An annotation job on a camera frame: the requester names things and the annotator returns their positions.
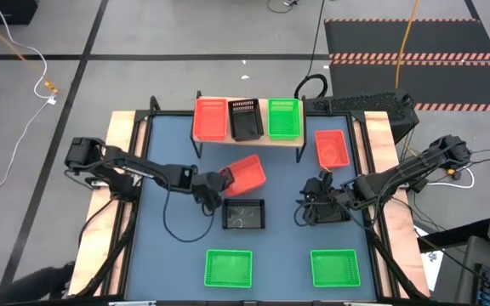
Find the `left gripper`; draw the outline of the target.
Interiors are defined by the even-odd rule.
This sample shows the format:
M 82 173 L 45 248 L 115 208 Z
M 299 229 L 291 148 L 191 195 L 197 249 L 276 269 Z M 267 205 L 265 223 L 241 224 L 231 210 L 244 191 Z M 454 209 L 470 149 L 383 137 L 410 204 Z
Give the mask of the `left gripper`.
M 213 181 L 222 185 L 212 186 Z M 226 187 L 223 184 L 233 184 L 234 175 L 229 167 L 224 167 L 217 173 L 207 172 L 195 174 L 191 181 L 191 191 L 195 200 L 204 200 L 204 207 L 209 213 L 222 205 L 221 193 Z

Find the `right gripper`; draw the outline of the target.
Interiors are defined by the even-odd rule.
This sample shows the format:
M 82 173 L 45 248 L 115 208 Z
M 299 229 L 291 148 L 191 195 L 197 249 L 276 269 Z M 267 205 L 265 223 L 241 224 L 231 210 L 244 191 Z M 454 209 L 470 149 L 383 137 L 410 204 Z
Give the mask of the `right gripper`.
M 350 195 L 333 187 L 333 173 L 306 180 L 304 188 L 299 192 L 304 196 L 302 207 L 304 212 L 302 218 L 305 222 L 316 222 L 318 219 L 318 202 L 335 202 L 344 208 L 350 207 Z

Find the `black plastic basket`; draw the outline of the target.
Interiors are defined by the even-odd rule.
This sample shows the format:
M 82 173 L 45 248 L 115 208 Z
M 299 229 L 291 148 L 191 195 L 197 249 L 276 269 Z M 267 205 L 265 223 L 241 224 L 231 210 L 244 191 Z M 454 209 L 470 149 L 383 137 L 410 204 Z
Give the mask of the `black plastic basket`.
M 307 225 L 339 223 L 350 221 L 350 214 L 347 210 L 335 202 L 318 202 L 316 207 L 318 219 L 316 222 L 305 222 Z
M 222 227 L 225 230 L 264 229 L 263 199 L 226 199 L 222 206 Z
M 239 99 L 228 102 L 231 137 L 237 141 L 259 139 L 264 135 L 258 99 Z

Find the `orange plastic basket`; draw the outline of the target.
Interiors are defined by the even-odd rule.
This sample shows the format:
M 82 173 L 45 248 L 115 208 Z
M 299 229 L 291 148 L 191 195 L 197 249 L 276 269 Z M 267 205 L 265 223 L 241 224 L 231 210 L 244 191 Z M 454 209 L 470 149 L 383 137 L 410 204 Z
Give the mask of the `orange plastic basket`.
M 227 134 L 226 99 L 197 99 L 192 134 L 201 141 L 222 141 Z
M 225 190 L 225 196 L 239 196 L 262 186 L 266 181 L 265 171 L 259 156 L 253 154 L 227 166 L 234 182 Z
M 316 153 L 320 167 L 338 168 L 350 165 L 350 158 L 342 130 L 315 132 Z

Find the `green plastic basket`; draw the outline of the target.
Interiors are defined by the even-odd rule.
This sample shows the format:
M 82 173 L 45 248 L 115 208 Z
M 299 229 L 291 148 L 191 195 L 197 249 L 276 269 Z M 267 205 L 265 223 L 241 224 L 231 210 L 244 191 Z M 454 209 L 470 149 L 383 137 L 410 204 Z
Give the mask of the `green plastic basket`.
M 268 135 L 275 140 L 293 140 L 301 132 L 300 103 L 297 99 L 268 99 Z
M 312 250 L 310 258 L 314 287 L 359 287 L 361 285 L 355 250 Z
M 253 258 L 253 252 L 249 250 L 208 249 L 204 286 L 251 288 Z

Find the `wooden shelf with black legs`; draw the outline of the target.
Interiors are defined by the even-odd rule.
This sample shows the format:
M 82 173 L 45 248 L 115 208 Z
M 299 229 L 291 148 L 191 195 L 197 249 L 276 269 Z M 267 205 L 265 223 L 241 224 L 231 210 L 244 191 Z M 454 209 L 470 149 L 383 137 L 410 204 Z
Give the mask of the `wooden shelf with black legs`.
M 209 97 L 209 96 L 203 96 L 201 93 L 197 95 L 197 99 L 200 98 L 220 98 L 220 99 L 226 99 L 227 102 L 232 101 L 232 100 L 239 100 L 239 99 L 256 99 L 256 98 L 229 98 L 229 97 Z M 277 147 L 294 147 L 296 149 L 296 160 L 299 161 L 301 159 L 301 156 L 304 152 L 305 146 L 306 146 L 306 115 L 305 115 L 305 109 L 303 106 L 303 102 L 299 100 L 300 106 L 300 114 L 301 114 L 301 132 L 302 134 L 293 140 L 275 140 L 271 139 L 268 135 L 268 99 L 258 99 L 259 100 L 259 108 L 260 108 L 260 113 L 262 117 L 262 123 L 263 123 L 263 129 L 264 129 L 264 135 L 261 136 L 259 139 L 256 140 L 249 140 L 249 141 L 241 141 L 237 142 L 231 137 L 231 126 L 230 126 L 230 119 L 229 119 L 229 111 L 228 111 L 228 106 L 227 106 L 227 114 L 228 114 L 228 121 L 227 121 L 227 134 L 225 138 L 222 141 L 201 141 L 197 139 L 196 137 L 193 136 L 192 134 L 192 128 L 193 128 L 193 120 L 191 124 L 191 140 L 192 142 L 195 143 L 220 143 L 220 144 L 226 144 L 226 145 L 250 145 L 250 146 L 277 146 Z

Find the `white paper sheet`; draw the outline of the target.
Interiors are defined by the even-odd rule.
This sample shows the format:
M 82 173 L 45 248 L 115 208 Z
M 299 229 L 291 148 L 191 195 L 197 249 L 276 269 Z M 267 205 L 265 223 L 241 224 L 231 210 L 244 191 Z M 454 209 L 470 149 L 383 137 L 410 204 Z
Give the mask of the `white paper sheet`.
M 434 251 L 421 253 L 420 256 L 424 266 L 427 285 L 430 291 L 434 291 L 444 254 L 441 251 Z

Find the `black floor mat orange stripes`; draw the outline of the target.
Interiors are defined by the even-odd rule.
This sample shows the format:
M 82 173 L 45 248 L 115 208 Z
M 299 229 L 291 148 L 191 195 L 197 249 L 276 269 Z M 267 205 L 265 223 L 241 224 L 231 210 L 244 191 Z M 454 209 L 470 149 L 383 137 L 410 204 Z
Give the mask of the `black floor mat orange stripes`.
M 490 39 L 475 19 L 326 19 L 333 60 L 490 61 Z
M 329 70 L 336 96 L 398 91 L 418 111 L 490 112 L 490 61 L 335 60 Z

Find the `grey cart top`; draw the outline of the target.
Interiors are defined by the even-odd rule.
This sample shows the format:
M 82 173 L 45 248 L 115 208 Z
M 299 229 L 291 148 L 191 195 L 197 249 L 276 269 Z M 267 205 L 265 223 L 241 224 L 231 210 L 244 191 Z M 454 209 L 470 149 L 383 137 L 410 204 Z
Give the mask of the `grey cart top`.
M 464 267 L 461 269 L 459 276 L 455 297 L 457 303 L 473 304 L 471 302 L 471 293 L 475 280 L 480 277 L 475 272 L 475 264 L 484 264 L 490 267 L 490 242 L 472 236 L 468 241 L 463 262 Z

